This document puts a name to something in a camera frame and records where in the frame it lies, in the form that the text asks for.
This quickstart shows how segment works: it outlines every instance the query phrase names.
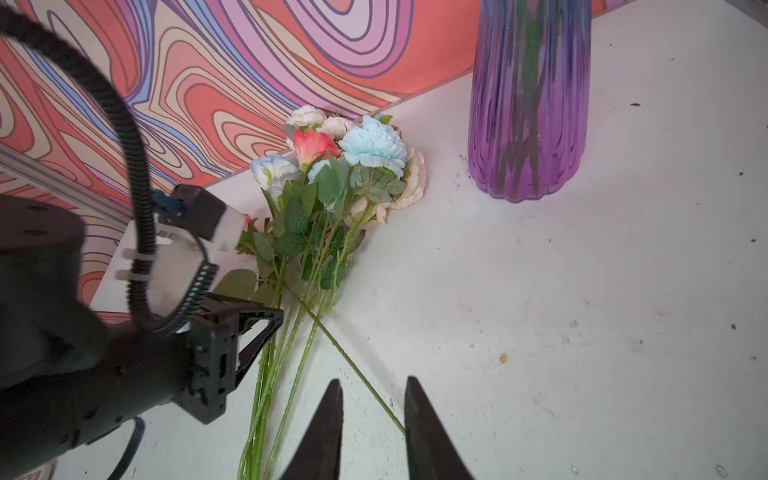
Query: white flower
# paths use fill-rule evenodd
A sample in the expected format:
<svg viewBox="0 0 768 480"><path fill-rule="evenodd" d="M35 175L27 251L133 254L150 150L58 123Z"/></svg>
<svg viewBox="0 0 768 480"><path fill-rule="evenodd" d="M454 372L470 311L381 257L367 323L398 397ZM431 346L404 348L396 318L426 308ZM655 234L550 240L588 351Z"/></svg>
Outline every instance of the white flower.
<svg viewBox="0 0 768 480"><path fill-rule="evenodd" d="M301 170L280 155L258 157L250 163L250 171L261 190L269 192L276 199L288 180L302 180Z"/></svg>
<svg viewBox="0 0 768 480"><path fill-rule="evenodd" d="M312 168L310 169L310 172L306 175L307 180L309 180L308 185L315 183L315 177L317 177L317 174L320 173L320 171L328 165L331 166L330 160L321 160L319 162L316 162Z"/></svg>
<svg viewBox="0 0 768 480"><path fill-rule="evenodd" d="M344 117L329 117L320 128L317 129L321 134L328 135L331 140L339 141L344 138L346 132L348 132L355 124L351 120Z"/></svg>
<svg viewBox="0 0 768 480"><path fill-rule="evenodd" d="M286 123L297 127L311 127L314 124L322 125L326 120L326 115L312 105L304 105L299 110L295 110Z"/></svg>
<svg viewBox="0 0 768 480"><path fill-rule="evenodd" d="M420 151L411 147L406 163L406 175L402 179L406 183L406 189L397 200L392 202L393 210L410 207L424 197L424 188L427 185L427 167L424 164L424 156Z"/></svg>

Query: psychedelic patterned wall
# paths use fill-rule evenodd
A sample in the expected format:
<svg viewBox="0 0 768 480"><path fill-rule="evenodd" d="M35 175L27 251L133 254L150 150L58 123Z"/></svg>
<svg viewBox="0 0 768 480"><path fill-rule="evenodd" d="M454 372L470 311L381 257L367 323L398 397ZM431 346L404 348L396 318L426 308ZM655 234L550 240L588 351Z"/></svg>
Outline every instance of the psychedelic patterned wall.
<svg viewBox="0 0 768 480"><path fill-rule="evenodd" d="M95 217L86 210L49 195L23 180L0 172L0 194L32 198L37 201L72 210L85 222L85 242L81 249L82 263L80 270L80 300L88 305L98 288L101 278L109 265L114 251L118 248L123 232Z"/></svg>
<svg viewBox="0 0 768 480"><path fill-rule="evenodd" d="M623 0L592 0L595 12ZM284 148L303 104L355 117L467 71L477 0L0 0L80 48L126 99L156 186ZM0 141L125 207L115 136L56 67L0 41Z"/></svg>

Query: coral pink rose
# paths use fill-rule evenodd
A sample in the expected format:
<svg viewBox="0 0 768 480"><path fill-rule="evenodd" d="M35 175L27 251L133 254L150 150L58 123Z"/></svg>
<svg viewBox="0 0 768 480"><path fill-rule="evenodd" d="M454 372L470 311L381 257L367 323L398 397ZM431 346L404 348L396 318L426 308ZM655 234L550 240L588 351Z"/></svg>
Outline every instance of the coral pink rose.
<svg viewBox="0 0 768 480"><path fill-rule="evenodd" d="M328 138L326 134L319 134L313 130L293 132L293 148L301 165L309 165L316 158L330 154L331 157L341 156L341 149Z"/></svg>

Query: green leaf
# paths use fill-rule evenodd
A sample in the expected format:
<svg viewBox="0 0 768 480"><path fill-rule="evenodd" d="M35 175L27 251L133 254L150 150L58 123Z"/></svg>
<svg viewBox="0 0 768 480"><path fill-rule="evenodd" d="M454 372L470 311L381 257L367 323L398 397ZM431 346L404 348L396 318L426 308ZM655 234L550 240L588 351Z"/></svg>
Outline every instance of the green leaf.
<svg viewBox="0 0 768 480"><path fill-rule="evenodd" d="M256 272L245 268L232 270L224 275L214 288L214 293L233 296L234 298L249 299L256 289Z"/></svg>
<svg viewBox="0 0 768 480"><path fill-rule="evenodd" d="M349 186L347 184L347 179L349 178L349 167L347 167L346 164L342 164L330 155L328 156L328 161L331 163L333 173L335 173L339 178L339 185L341 185L341 188L347 188Z"/></svg>
<svg viewBox="0 0 768 480"><path fill-rule="evenodd" d="M401 180L390 180L387 185L384 186L384 190L392 196L400 195L406 191L406 183Z"/></svg>
<svg viewBox="0 0 768 480"><path fill-rule="evenodd" d="M285 205L291 201L292 198L297 198L301 195L303 185L295 180L288 180L283 187L283 202Z"/></svg>
<svg viewBox="0 0 768 480"><path fill-rule="evenodd" d="M346 203L346 190L344 190L341 193L341 197L336 199L336 202L333 204L333 209L331 210L331 213L336 215L336 218L341 220L341 218L344 216L344 204Z"/></svg>
<svg viewBox="0 0 768 480"><path fill-rule="evenodd" d="M262 282L256 292L249 298L251 302L263 303L269 306L272 303L272 297L275 295L275 286L269 282Z"/></svg>
<svg viewBox="0 0 768 480"><path fill-rule="evenodd" d="M237 250L245 253L253 250L253 241L250 239L248 232L242 232L240 234L240 239L237 241Z"/></svg>
<svg viewBox="0 0 768 480"><path fill-rule="evenodd" d="M275 263L272 260L267 260L258 253L256 254L256 265L259 267L259 278L267 278L275 271Z"/></svg>
<svg viewBox="0 0 768 480"><path fill-rule="evenodd" d="M323 274L323 278L320 280L320 288L323 290L331 290L333 287L341 284L341 281L344 280L344 277L346 276L346 267L344 265L339 267L339 272L336 274L336 284L334 285L333 271L335 269L336 261L332 260L330 263L328 263L326 271Z"/></svg>
<svg viewBox="0 0 768 480"><path fill-rule="evenodd" d="M395 180L395 174L389 168L376 168L373 174L373 184L377 187L385 187L390 180Z"/></svg>
<svg viewBox="0 0 768 480"><path fill-rule="evenodd" d="M352 173L349 175L349 185L354 188L363 188L368 180L368 170L361 164L357 164L352 168Z"/></svg>
<svg viewBox="0 0 768 480"><path fill-rule="evenodd" d="M392 201L392 197L389 196L389 193L381 187L371 187L371 189L368 190L368 196L374 204L385 204Z"/></svg>
<svg viewBox="0 0 768 480"><path fill-rule="evenodd" d="M344 245L344 237L346 237L346 233L348 231L349 229L344 223L342 223L336 228L336 231L333 232L333 235L331 236L331 242L328 245L329 257L336 255L336 252L341 250L341 247Z"/></svg>
<svg viewBox="0 0 768 480"><path fill-rule="evenodd" d="M316 249L323 240L323 221L315 220L312 231L310 232L310 249Z"/></svg>
<svg viewBox="0 0 768 480"><path fill-rule="evenodd" d="M272 218L276 217L277 208L275 207L274 199L266 192L266 190L261 190L261 193L264 194L264 198L266 198L266 204L270 206L270 213L272 214Z"/></svg>
<svg viewBox="0 0 768 480"><path fill-rule="evenodd" d="M323 202L323 205L331 204L341 195L342 188L339 184L339 178L333 172L333 169L326 165L320 169L315 177L317 184L317 200Z"/></svg>
<svg viewBox="0 0 768 480"><path fill-rule="evenodd" d="M390 180L391 180L391 179L393 179L393 178L395 178L395 174L394 174L394 173L393 173L393 172L392 172L392 171L391 171L389 168L378 167L378 168L376 168L376 169L377 169L378 171L380 171L384 177L387 177L387 178L389 178Z"/></svg>
<svg viewBox="0 0 768 480"><path fill-rule="evenodd" d="M301 190L301 208L305 218L312 214L312 209L315 207L315 200L317 200L317 184L306 185L304 189Z"/></svg>
<svg viewBox="0 0 768 480"><path fill-rule="evenodd" d="M275 221L272 222L272 234L275 237L281 237L286 232L286 214L284 211L277 212Z"/></svg>
<svg viewBox="0 0 768 480"><path fill-rule="evenodd" d="M357 247L360 246L362 241L366 238L366 231L360 230L360 233L357 234L357 237L355 237L355 240L352 241L352 243L349 245L349 252L354 252L357 250Z"/></svg>
<svg viewBox="0 0 768 480"><path fill-rule="evenodd" d="M274 248L283 257L291 259L298 257L306 249L306 239L298 233L285 232L277 237Z"/></svg>
<svg viewBox="0 0 768 480"><path fill-rule="evenodd" d="M301 201L296 197L291 198L286 207L286 229L291 233L306 235L304 209L301 207Z"/></svg>
<svg viewBox="0 0 768 480"><path fill-rule="evenodd" d="M251 221L248 222L248 226L247 226L247 232L248 233L252 233L252 232L256 231L256 228L253 226L253 224L256 223L257 220L259 220L259 219L258 218L252 218Z"/></svg>
<svg viewBox="0 0 768 480"><path fill-rule="evenodd" d="M301 280L304 280L305 282L309 282L310 275L312 275L312 258L313 255L311 253L307 253L306 260L304 261L304 270L301 273Z"/></svg>
<svg viewBox="0 0 768 480"><path fill-rule="evenodd" d="M275 238L271 233L252 232L250 240L253 243L256 253L261 255L265 260L272 261L275 256L275 250L272 248L273 243L275 243Z"/></svg>

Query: flower stems in vase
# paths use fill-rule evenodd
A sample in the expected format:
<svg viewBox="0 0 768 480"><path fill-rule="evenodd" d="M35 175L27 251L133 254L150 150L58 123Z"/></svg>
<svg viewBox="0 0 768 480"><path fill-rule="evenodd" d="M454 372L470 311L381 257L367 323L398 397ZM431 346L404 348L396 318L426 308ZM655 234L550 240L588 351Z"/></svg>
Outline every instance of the flower stems in vase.
<svg viewBox="0 0 768 480"><path fill-rule="evenodd" d="M557 191L584 152L588 0L481 0L469 171L493 197Z"/></svg>

